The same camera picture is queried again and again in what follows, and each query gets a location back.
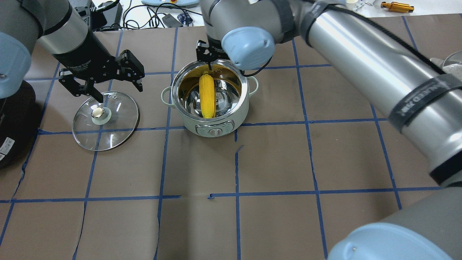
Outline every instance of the white sticker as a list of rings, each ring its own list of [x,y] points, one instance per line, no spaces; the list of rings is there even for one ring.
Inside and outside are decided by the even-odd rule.
[[[3,142],[3,145],[0,147],[0,153],[3,153],[4,155],[7,155],[11,148],[13,147],[14,140],[7,137],[5,141]]]

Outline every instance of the white pot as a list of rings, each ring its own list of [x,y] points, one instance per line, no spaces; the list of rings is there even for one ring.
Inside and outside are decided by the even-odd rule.
[[[227,135],[237,129],[247,116],[249,111],[249,98],[258,90],[258,80],[249,77],[256,83],[256,88],[249,92],[249,83],[239,69],[232,63],[224,60],[212,62],[210,73],[208,64],[205,62],[192,62],[182,68],[172,86],[162,91],[161,100],[164,104],[178,110],[182,116],[184,126],[191,132],[203,137],[219,137]],[[217,110],[215,118],[202,118],[200,108],[196,106],[198,99],[199,78],[209,72],[216,86],[223,93],[221,97],[224,104],[222,109]],[[164,95],[170,91],[172,103],[164,100]]]

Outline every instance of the light blue joint cap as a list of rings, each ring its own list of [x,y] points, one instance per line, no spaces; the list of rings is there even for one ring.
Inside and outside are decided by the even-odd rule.
[[[240,70],[255,69],[274,54],[273,36],[260,27],[240,27],[228,32],[221,47]]]
[[[390,223],[372,223],[337,243],[328,260],[452,260],[422,235]]]
[[[20,41],[0,32],[0,99],[18,91],[30,61],[30,53]]]

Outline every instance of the black cable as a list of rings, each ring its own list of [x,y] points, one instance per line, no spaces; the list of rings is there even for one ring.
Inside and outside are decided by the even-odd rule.
[[[133,26],[133,25],[129,25],[128,22],[135,22],[135,23],[136,23],[136,27]],[[140,24],[139,24],[137,21],[135,21],[135,20],[128,20],[128,21],[125,23],[125,25],[126,25],[127,27],[130,26],[130,27],[132,27],[133,29],[141,29]]]
[[[108,4],[107,6],[104,6],[104,7],[101,7],[99,9],[96,9],[94,12],[104,12],[104,11],[107,11],[113,7],[115,7],[118,3],[120,2],[120,0],[114,0],[114,2]]]
[[[190,12],[190,13],[195,13],[195,14],[198,14],[200,16],[202,16],[201,13],[198,13],[198,12],[194,12],[194,11],[191,11],[191,10],[188,10],[188,9],[185,9],[181,6],[178,6],[176,4],[172,4],[172,3],[162,3],[160,5],[157,6],[157,9],[159,9],[159,7],[163,6],[163,8],[169,8],[169,9],[179,9],[179,10],[182,10],[183,12]]]
[[[146,7],[146,10],[147,10],[147,13],[149,14],[149,17],[152,17],[152,14],[151,14],[151,10],[149,9],[149,7]],[[152,18],[149,19],[149,27],[154,27],[154,25],[152,24]]]
[[[122,25],[125,26],[125,24],[123,23],[123,21],[125,21],[125,17],[127,16],[127,11],[130,9],[130,7],[132,6],[132,1],[133,0],[130,0],[130,4],[128,5],[128,8],[123,12],[122,14]]]
[[[314,0],[304,0],[306,2],[309,2],[309,3],[312,3],[314,4]],[[416,49],[414,49],[414,47],[412,47],[411,45],[407,44],[405,41],[403,41],[401,38],[399,38],[398,36],[396,36],[394,33],[390,32],[389,30],[383,28],[381,25],[377,24],[376,22],[372,21],[371,19],[369,18],[366,18],[356,12],[353,12],[351,10],[348,10],[348,9],[345,9],[345,8],[341,8],[341,7],[338,7],[338,6],[335,6],[335,5],[328,5],[326,7],[327,9],[330,9],[330,10],[333,10],[333,11],[339,11],[339,12],[343,12],[343,13],[346,13],[346,14],[349,14],[349,15],[352,15],[364,22],[366,22],[367,24],[371,25],[372,27],[376,28],[377,30],[383,32],[384,34],[386,34],[388,37],[390,37],[391,39],[393,39],[394,41],[396,41],[399,45],[401,45],[403,48],[407,49],[409,52],[411,52],[412,54],[414,54],[419,60],[421,60],[423,63],[427,64],[428,66],[430,66],[434,71],[436,71],[437,73],[439,74],[446,74],[442,69],[440,69],[436,64],[432,63],[427,57],[425,57],[423,54],[421,54],[419,51],[417,51]]]
[[[109,31],[109,30],[113,30],[113,29],[128,29],[128,30],[132,30],[132,28],[128,28],[128,27],[124,27],[124,26],[103,26],[103,27],[99,27],[99,28],[96,28],[94,29],[93,31]]]
[[[271,61],[271,59],[273,58],[273,56],[271,56],[271,58],[269,58],[269,60],[265,63],[265,65],[263,65],[261,68],[259,68],[257,71],[255,71],[254,73],[252,74],[244,74],[242,73],[242,76],[244,77],[251,77],[251,76],[255,76],[257,75],[258,73],[260,73],[264,68],[266,68],[266,66],[268,66],[269,62]]]
[[[162,19],[160,19],[160,18],[157,16],[158,14],[164,14],[164,13],[161,13],[161,12],[159,13],[159,12],[158,12],[158,11],[159,11],[159,8],[161,8],[161,7],[162,7],[162,8],[168,8],[168,9],[179,9],[179,10],[182,10],[184,14],[186,14],[186,12],[190,12],[190,13],[195,13],[195,14],[198,14],[198,15],[201,15],[201,16],[202,16],[202,14],[200,14],[200,13],[198,13],[198,12],[194,12],[194,11],[191,11],[191,10],[188,10],[188,9],[184,9],[184,8],[182,8],[181,6],[178,6],[178,5],[172,4],[172,3],[162,3],[162,4],[158,5],[158,6],[152,6],[152,5],[138,5],[138,6],[133,6],[133,7],[131,7],[131,4],[132,4],[132,1],[130,1],[130,5],[128,6],[128,9],[123,13],[123,16],[122,16],[122,21],[123,21],[122,24],[123,24],[124,26],[127,26],[127,27],[128,27],[128,26],[131,26],[131,27],[132,27],[131,29],[141,29],[141,28],[143,27],[143,26],[140,27],[140,25],[139,25],[138,23],[136,23],[138,27],[135,27],[135,26],[133,26],[133,25],[127,24],[129,21],[134,21],[134,20],[127,20],[127,21],[126,21],[127,15],[128,15],[128,13],[129,13],[131,10],[133,10],[133,9],[135,9],[135,8],[138,8],[138,7],[142,7],[142,6],[156,7],[156,10],[152,10],[152,9],[151,9],[151,11],[154,12],[154,16],[150,18],[150,21],[151,21],[153,18],[156,18],[156,17],[157,17],[157,18],[155,19],[155,21],[158,21],[158,23],[155,23],[155,26],[154,26],[153,28],[158,28],[159,23],[165,28],[165,25],[164,25],[164,23],[162,22]]]

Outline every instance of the button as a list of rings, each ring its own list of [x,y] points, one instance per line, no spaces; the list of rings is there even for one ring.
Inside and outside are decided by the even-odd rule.
[[[213,129],[210,129],[208,133],[211,134],[212,136],[217,137],[221,135],[222,130],[220,128],[213,128]]]
[[[97,107],[91,112],[92,118],[100,118],[104,114],[104,109],[102,107]]]

